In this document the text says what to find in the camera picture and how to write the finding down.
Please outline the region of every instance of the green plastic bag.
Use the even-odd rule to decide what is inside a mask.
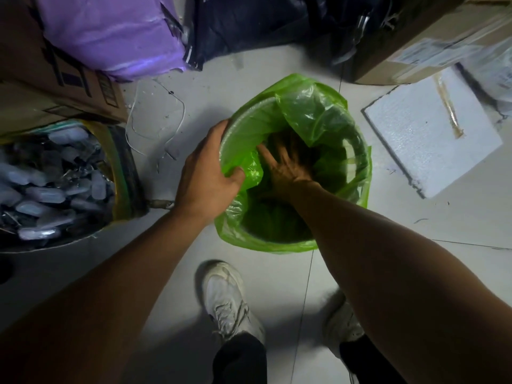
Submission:
[[[222,172],[230,174],[241,166],[246,175],[231,205],[215,219],[226,242],[274,253],[317,249],[311,231],[290,205],[261,197],[271,183],[256,146],[290,127],[318,156],[312,166],[314,180],[340,198],[367,206],[370,148],[347,110],[347,100],[322,83],[292,74],[242,106],[222,139]]]

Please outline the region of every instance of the purple package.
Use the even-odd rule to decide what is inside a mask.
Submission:
[[[93,70],[126,82],[186,70],[185,49],[164,19],[173,0],[37,0],[45,37]]]

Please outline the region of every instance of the foot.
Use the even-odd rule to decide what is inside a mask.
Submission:
[[[356,341],[364,334],[365,331],[355,317],[354,310],[346,298],[323,324],[324,342],[338,358],[341,358],[339,355],[340,343]]]
[[[265,330],[245,302],[244,283],[234,267],[224,262],[209,266],[203,279],[203,297],[222,342],[249,333],[265,343]]]

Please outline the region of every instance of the pant leg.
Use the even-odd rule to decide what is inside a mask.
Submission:
[[[213,384],[266,384],[267,351],[249,333],[234,336],[214,358]]]
[[[357,341],[342,342],[339,353],[359,384],[406,384],[367,335]]]

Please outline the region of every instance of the white tile floor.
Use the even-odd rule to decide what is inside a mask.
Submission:
[[[171,124],[170,129],[162,131],[161,141],[131,137],[137,148],[151,156],[135,156],[148,197],[173,199],[184,159],[207,129],[294,72],[316,78],[348,99],[351,114],[373,147],[369,208],[440,240],[496,294],[512,303],[512,249],[508,249],[512,248],[512,124],[501,131],[505,145],[500,150],[436,198],[422,200],[361,113],[390,88],[340,83],[336,74],[322,70],[297,46],[249,51],[215,59],[202,73],[171,72],[159,77],[158,81],[186,107],[180,132],[168,144],[177,161],[165,158],[160,174],[155,172],[155,157],[179,123],[181,104],[157,83],[140,83],[133,111],[137,132],[154,135]],[[126,96],[133,99],[135,86],[125,88]],[[152,211],[142,219],[101,232],[85,244],[17,255],[16,276],[0,286],[0,329],[111,256],[161,215],[161,211]],[[320,254],[252,252],[224,243],[212,226],[191,246],[158,299],[125,382],[192,384],[210,380],[210,364],[217,347],[195,293],[195,273],[211,259],[232,263],[245,279],[249,304],[267,329],[270,383],[349,383],[344,366],[318,343],[322,309],[336,290]]]

